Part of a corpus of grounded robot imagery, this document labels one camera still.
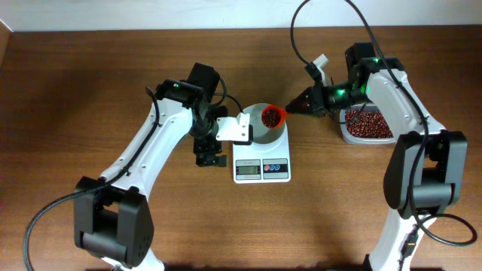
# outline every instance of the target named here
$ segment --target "scale button panel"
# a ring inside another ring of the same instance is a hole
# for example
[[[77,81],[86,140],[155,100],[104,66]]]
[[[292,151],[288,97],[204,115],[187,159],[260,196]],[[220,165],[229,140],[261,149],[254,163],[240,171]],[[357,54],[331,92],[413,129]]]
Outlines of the scale button panel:
[[[236,160],[236,180],[261,180],[261,161]]]
[[[263,159],[263,179],[287,179],[288,159]]]

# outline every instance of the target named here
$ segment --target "white backdrop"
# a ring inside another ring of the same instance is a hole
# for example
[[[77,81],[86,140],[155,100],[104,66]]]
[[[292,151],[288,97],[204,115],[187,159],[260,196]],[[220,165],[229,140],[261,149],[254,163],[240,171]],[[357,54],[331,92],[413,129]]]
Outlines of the white backdrop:
[[[371,25],[482,24],[481,0],[353,0]],[[288,27],[301,0],[0,0],[14,31]],[[360,26],[343,0],[312,0],[297,26]]]

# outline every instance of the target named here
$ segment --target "wooden table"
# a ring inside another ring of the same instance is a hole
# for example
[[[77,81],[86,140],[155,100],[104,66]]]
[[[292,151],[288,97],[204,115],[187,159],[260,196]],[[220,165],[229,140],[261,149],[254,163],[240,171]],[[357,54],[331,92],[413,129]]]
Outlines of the wooden table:
[[[461,200],[447,211],[482,230],[482,27],[377,27],[387,56],[406,67],[427,109],[469,148]],[[363,28],[297,29],[307,59],[324,53],[335,82],[346,80],[344,51],[367,41]],[[312,80],[287,29],[14,33],[0,74],[0,264],[22,270],[31,217],[97,177],[124,150],[150,108],[145,86],[186,78],[212,65],[246,107],[285,105]],[[231,115],[237,114],[232,101]],[[388,206],[383,175],[393,145],[347,145],[329,118],[288,120],[292,179],[238,185],[229,168],[198,168],[183,140],[150,199],[153,249],[169,264],[296,267],[361,263],[381,234]],[[231,159],[231,146],[224,153]],[[37,270],[107,265],[73,242],[72,202],[48,212],[32,235]],[[469,232],[449,221],[432,228],[449,239]],[[480,242],[453,248],[427,238],[412,266],[476,270]]]

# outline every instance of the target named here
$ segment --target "red cup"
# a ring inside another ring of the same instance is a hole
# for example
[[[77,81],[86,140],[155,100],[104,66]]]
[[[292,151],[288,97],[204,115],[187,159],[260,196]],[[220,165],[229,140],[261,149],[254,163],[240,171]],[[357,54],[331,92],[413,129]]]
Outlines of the red cup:
[[[289,113],[286,112],[286,110],[277,107],[276,105],[268,105],[266,108],[264,108],[263,113],[261,113],[261,118],[263,117],[264,113],[266,113],[266,111],[268,111],[269,109],[274,109],[274,110],[278,111],[278,114],[281,118],[279,119],[279,122],[278,122],[277,125],[275,125],[274,127],[268,127],[268,128],[271,128],[271,129],[280,128],[281,125],[285,122],[286,116],[288,116]]]

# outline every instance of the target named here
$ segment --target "red beans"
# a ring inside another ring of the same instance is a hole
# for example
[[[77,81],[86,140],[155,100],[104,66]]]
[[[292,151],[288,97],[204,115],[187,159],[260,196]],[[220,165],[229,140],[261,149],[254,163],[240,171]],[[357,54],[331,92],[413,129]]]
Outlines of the red beans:
[[[276,109],[270,108],[261,115],[263,124],[268,128],[274,128],[281,121],[281,115]]]
[[[359,112],[359,110],[346,111],[345,121],[351,121]],[[363,111],[358,120],[346,125],[346,129],[352,136],[363,139],[390,139],[393,137],[392,131],[380,111]]]

